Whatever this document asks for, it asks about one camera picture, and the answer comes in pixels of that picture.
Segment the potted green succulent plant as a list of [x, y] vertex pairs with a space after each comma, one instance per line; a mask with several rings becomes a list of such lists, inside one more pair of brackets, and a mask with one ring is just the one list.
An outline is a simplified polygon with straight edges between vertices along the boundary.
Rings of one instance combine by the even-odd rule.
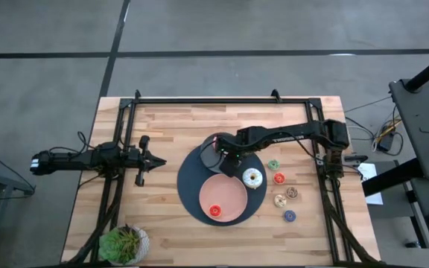
[[136, 226], [118, 226], [99, 238], [98, 259], [114, 266], [132, 266], [149, 252], [147, 232]]

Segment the black power adapter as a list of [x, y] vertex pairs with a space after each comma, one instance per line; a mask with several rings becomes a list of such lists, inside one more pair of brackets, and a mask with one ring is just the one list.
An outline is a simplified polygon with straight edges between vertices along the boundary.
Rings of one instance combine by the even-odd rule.
[[393, 145], [393, 139], [395, 137], [394, 133], [388, 133], [381, 137], [377, 143], [377, 150], [380, 150], [382, 152], [388, 152], [390, 151], [392, 145]]

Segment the pink round plate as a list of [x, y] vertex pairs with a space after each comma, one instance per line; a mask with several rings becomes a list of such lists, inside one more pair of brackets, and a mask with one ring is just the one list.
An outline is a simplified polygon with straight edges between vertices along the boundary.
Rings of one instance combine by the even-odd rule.
[[[242, 181], [224, 174], [210, 176], [201, 186], [199, 204], [211, 220], [228, 223], [239, 218], [247, 207], [247, 189]], [[209, 216], [209, 206], [218, 204], [222, 209], [219, 217]]]

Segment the large white donut blue drizzle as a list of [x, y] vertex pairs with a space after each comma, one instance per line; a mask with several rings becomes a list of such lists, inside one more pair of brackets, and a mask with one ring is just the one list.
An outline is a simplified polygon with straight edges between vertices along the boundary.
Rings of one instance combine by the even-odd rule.
[[247, 188], [256, 189], [262, 185], [264, 177], [260, 170], [248, 168], [242, 174], [242, 181]]

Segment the dark grey round plate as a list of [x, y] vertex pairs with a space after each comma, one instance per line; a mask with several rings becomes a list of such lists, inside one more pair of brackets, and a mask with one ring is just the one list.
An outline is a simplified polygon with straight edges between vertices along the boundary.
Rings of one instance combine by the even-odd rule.
[[[217, 150], [212, 147], [212, 141], [215, 136], [218, 136]], [[222, 173], [219, 169], [220, 163], [223, 161], [224, 153], [239, 153], [242, 155], [247, 153], [247, 145], [243, 144], [240, 137], [229, 133], [215, 133], [209, 136], [200, 147], [200, 158], [206, 168], [215, 172]]]

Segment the white paper sheet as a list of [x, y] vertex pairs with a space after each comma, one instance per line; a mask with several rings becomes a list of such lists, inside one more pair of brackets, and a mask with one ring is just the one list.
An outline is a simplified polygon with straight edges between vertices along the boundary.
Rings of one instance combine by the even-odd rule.
[[380, 191], [375, 192], [378, 187], [374, 186], [370, 179], [375, 178], [378, 173], [375, 164], [373, 163], [361, 163], [357, 167], [360, 172], [360, 181], [364, 188], [364, 195], [366, 203], [368, 205], [383, 205], [383, 199]]

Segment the dark blue round placemat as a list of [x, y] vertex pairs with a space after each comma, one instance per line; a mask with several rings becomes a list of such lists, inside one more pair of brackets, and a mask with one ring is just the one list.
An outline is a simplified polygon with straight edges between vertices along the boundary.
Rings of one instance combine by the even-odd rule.
[[[206, 168], [200, 157], [202, 146], [195, 147], [185, 158], [177, 175], [177, 190], [179, 198], [185, 209], [195, 219], [211, 226], [233, 226], [242, 223], [256, 213], [264, 201], [267, 192], [267, 174], [266, 170], [257, 155], [251, 155], [243, 160], [240, 171], [233, 179], [240, 182], [247, 191], [247, 204], [241, 209], [238, 216], [232, 220], [222, 220], [226, 215], [224, 211], [215, 219], [210, 218], [203, 210], [200, 204], [200, 190], [209, 177], [215, 175], [215, 172]], [[247, 188], [242, 181], [242, 173], [248, 168], [255, 168], [262, 174], [262, 183], [256, 188]]]

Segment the black aluminium table frame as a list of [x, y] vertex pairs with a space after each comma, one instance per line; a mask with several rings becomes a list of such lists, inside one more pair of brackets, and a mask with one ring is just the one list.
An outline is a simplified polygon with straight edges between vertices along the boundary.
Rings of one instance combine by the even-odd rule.
[[[332, 263], [320, 186], [311, 144], [276, 144], [258, 155], [263, 162], [277, 159], [286, 176], [283, 185], [267, 183], [267, 194], [257, 212], [242, 223], [217, 227], [193, 218], [177, 193], [177, 174], [185, 157], [208, 135], [235, 133], [252, 125], [279, 127], [305, 122], [308, 112], [296, 97], [281, 103], [256, 97], [243, 103], [236, 98], [193, 99], [163, 104], [158, 98], [142, 98], [136, 107], [132, 143], [150, 137], [150, 151], [166, 160], [135, 184], [136, 172], [129, 170], [124, 182], [120, 224], [144, 229], [150, 240], [145, 266], [329, 266]], [[296, 199], [285, 196], [288, 187], [299, 192]], [[274, 205], [277, 194], [287, 198], [283, 208]], [[286, 222], [283, 213], [292, 210], [296, 220]]]

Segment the black stand beam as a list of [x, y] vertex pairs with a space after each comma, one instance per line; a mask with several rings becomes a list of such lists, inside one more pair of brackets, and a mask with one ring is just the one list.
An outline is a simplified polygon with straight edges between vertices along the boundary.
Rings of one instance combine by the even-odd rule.
[[422, 178], [424, 176], [423, 170], [418, 159], [411, 159], [399, 166], [395, 166], [375, 178], [370, 179], [370, 182], [377, 186], [375, 191], [383, 191], [395, 185], [402, 184], [414, 178]]

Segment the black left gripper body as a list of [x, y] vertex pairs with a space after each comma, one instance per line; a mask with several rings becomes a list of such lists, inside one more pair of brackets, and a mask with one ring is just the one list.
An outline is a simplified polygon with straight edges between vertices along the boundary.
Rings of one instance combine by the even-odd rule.
[[138, 170], [135, 184], [139, 187], [144, 186], [143, 173], [147, 170], [147, 164], [150, 160], [147, 158], [147, 147], [150, 138], [143, 135], [139, 141], [139, 147], [135, 145], [129, 146], [127, 151], [127, 168], [135, 168]]

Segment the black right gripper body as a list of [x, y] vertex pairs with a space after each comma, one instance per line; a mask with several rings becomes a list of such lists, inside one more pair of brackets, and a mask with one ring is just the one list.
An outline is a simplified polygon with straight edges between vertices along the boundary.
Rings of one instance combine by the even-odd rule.
[[241, 154], [239, 153], [224, 153], [223, 161], [219, 165], [222, 173], [228, 177], [233, 177], [241, 165]]

